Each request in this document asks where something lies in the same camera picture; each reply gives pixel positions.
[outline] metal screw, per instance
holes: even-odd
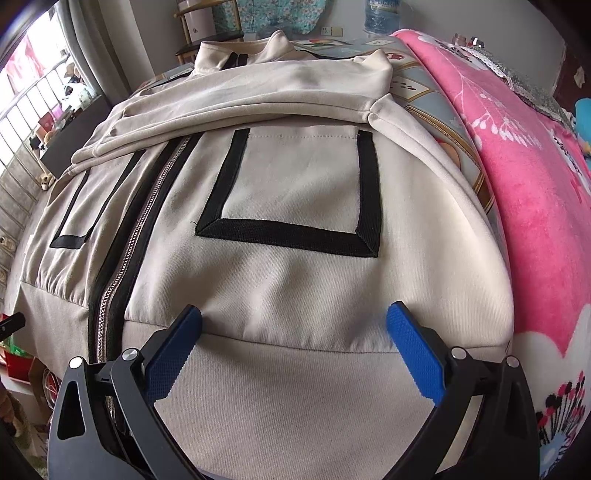
[[[70,368],[78,368],[82,365],[82,357],[75,356],[72,360],[70,360]]]
[[[513,368],[517,368],[519,366],[519,360],[517,360],[514,356],[508,356],[507,365]]]
[[[464,360],[467,357],[467,353],[466,351],[458,346],[455,346],[454,348],[452,348],[452,357],[455,358],[456,360]]]
[[[125,361],[135,360],[138,356],[138,351],[135,348],[128,348],[125,352],[121,354],[121,357]]]

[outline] window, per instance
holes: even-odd
[[[17,149],[28,148],[35,132],[43,139],[40,124],[51,130],[61,115],[70,63],[57,15],[50,9],[29,27],[0,71],[0,172]]]

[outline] white canister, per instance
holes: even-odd
[[[199,3],[201,3],[201,0],[184,0],[183,2],[179,2],[178,8],[184,10],[198,5]],[[187,27],[189,28],[191,42],[216,34],[216,28],[213,25],[213,12],[211,7],[185,14],[185,20],[187,21]]]

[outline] white curtain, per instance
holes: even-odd
[[[56,11],[68,49],[87,85],[111,105],[131,93],[96,0],[60,0]]]

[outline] black zipper tape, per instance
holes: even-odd
[[[144,203],[146,202],[154,183],[158,179],[158,175],[166,165],[166,162],[174,154],[181,139],[182,137],[178,137],[168,142],[146,175],[146,178],[140,185],[139,189],[135,192],[134,198],[131,200],[129,207],[125,212],[121,225],[115,234],[105,260],[97,273],[96,280],[90,291],[88,305],[88,357],[91,364],[98,361],[96,355],[96,329],[98,326],[100,298],[102,297],[105,288],[107,288],[113,273],[115,273],[115,269],[119,264],[119,260],[121,259],[125,245],[129,240],[129,236],[133,231],[135,222],[141,214]]]
[[[131,255],[131,259],[129,260],[127,270],[125,271],[125,274],[119,283],[117,291],[113,295],[106,317],[105,342],[107,360],[115,359],[121,353],[123,326],[125,323],[125,309],[127,308],[132,290],[134,289],[135,281],[139,274],[139,269],[141,268],[141,265],[144,261],[148,243],[150,241],[150,237],[152,236],[152,231],[154,230],[154,225],[158,215],[160,214],[160,210],[162,209],[164,201],[168,196],[176,178],[178,177],[178,174],[183,169],[183,166],[185,165],[189,155],[191,152],[193,152],[202,136],[202,132],[193,134],[191,136],[184,150],[178,156],[173,166],[170,168],[170,171],[166,175],[166,178],[160,187],[160,191],[158,192],[158,195],[152,204],[150,213],[148,214],[144,226],[142,227],[142,231],[139,234],[138,240],[135,244],[134,252]],[[164,272],[155,272],[155,274],[164,275]]]

